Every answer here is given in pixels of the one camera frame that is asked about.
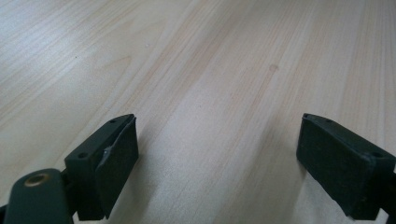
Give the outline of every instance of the table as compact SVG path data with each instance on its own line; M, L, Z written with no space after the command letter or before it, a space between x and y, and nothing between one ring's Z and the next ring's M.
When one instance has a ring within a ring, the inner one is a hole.
M396 154L394 1L1 1L0 20L0 204L129 113L140 159L87 223L353 223L296 160L304 112Z

